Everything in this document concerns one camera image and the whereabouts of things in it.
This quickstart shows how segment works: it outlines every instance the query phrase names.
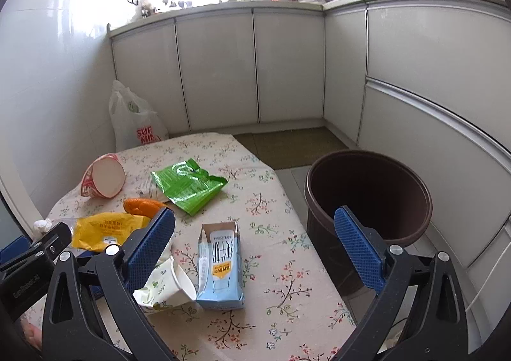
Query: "brown trash bin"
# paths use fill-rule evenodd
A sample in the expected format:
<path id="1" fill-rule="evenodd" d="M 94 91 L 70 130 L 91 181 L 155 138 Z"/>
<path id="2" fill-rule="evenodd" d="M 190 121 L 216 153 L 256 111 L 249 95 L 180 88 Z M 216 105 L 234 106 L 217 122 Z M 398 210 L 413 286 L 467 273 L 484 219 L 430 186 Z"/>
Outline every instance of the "brown trash bin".
<path id="1" fill-rule="evenodd" d="M 410 168 L 375 152 L 343 150 L 316 160 L 305 185 L 307 234 L 341 296 L 363 283 L 334 230 L 334 214 L 347 205 L 362 225 L 387 244 L 406 247 L 423 235 L 433 212 L 425 183 Z"/>

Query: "green plastic wrapper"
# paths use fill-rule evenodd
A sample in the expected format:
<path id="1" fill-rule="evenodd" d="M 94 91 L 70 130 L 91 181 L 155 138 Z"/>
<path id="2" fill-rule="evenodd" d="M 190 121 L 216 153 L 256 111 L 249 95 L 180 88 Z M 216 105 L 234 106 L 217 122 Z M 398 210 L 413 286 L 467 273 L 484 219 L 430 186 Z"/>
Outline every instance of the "green plastic wrapper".
<path id="1" fill-rule="evenodd" d="M 190 215 L 195 215 L 227 184 L 225 178 L 210 175 L 193 159 L 153 171 L 151 176 L 165 196 Z"/>

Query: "floor mat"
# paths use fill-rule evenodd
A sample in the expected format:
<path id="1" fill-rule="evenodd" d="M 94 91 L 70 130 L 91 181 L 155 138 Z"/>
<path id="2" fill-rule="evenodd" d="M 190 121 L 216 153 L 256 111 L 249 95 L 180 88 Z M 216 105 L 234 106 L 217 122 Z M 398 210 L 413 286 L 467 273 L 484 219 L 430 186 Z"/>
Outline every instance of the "floor mat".
<path id="1" fill-rule="evenodd" d="M 327 153 L 347 149 L 326 127 L 237 134 L 234 137 L 273 169 L 311 165 Z"/>

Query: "floral tablecloth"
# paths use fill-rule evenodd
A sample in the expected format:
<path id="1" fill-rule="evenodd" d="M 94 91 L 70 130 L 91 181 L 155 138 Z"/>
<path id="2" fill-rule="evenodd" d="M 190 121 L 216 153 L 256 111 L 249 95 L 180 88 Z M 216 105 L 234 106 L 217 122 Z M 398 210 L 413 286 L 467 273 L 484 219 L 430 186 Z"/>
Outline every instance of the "floral tablecloth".
<path id="1" fill-rule="evenodd" d="M 236 139 L 193 134 L 118 154 L 126 171 L 111 200 L 83 198 L 76 187 L 53 207 L 52 219 L 122 211 L 138 197 L 148 173 L 193 158 L 229 183 L 194 217 L 176 211 L 172 253 L 197 284 L 197 241 L 203 223 L 237 221 L 241 234 L 245 308 L 203 310 L 188 303 L 149 316 L 180 361 L 328 361 L 354 330 L 354 322 L 326 273 L 274 170 Z M 29 321 L 41 326 L 44 299 Z M 98 306 L 112 341 L 129 350 L 104 299 Z"/>

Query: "yellow package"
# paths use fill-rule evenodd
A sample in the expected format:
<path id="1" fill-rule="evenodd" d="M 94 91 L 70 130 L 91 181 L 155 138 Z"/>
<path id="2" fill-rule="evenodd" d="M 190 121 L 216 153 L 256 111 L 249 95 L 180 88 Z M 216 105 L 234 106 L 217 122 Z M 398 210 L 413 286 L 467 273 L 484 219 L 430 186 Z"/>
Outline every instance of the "yellow package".
<path id="1" fill-rule="evenodd" d="M 76 249 L 103 251 L 109 244 L 124 243 L 138 228 L 144 228 L 150 219 L 126 213 L 101 213 L 78 218 L 73 230 L 71 246 Z"/>

